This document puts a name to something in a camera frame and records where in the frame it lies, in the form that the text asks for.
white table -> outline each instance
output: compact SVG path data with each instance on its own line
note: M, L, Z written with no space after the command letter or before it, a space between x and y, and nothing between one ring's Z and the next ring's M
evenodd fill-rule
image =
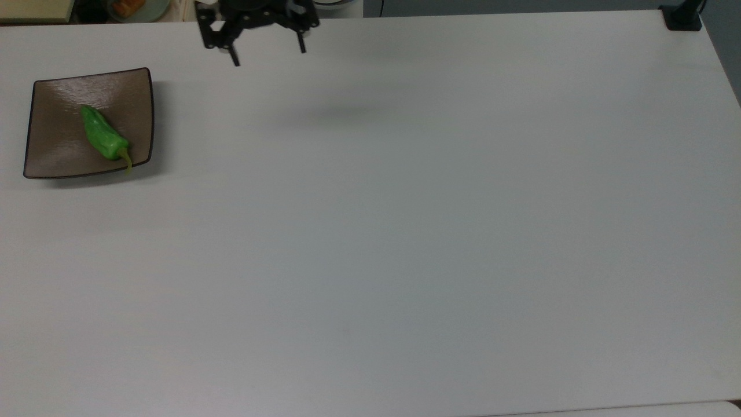
M741 111L657 11L0 27L0 414L741 398ZM22 177L33 81L147 66L152 161ZM681 86L685 94L677 88Z

black clamp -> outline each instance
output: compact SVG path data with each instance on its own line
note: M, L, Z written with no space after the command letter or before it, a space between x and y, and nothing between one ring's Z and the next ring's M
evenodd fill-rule
M203 45L208 49L226 50L235 66L239 66L239 57L234 50L234 40L244 29L280 24L296 32L301 52L306 53L304 34L319 26L313 0L219 0L215 6L199 1L195 5ZM216 8L224 19L220 30L211 27L216 21Z

